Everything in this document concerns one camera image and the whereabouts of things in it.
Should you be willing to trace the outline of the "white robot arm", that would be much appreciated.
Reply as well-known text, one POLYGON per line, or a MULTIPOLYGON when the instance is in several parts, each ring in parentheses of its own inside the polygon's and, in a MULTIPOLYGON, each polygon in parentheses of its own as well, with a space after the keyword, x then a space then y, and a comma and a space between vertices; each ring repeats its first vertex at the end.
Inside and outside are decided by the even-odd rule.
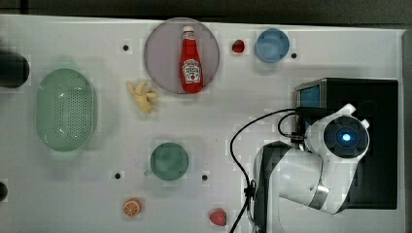
POLYGON ((347 104, 310 123, 303 146, 281 141, 264 145, 254 160, 253 233, 286 233, 279 200, 334 215, 347 199, 358 164, 369 150, 369 122, 347 104))

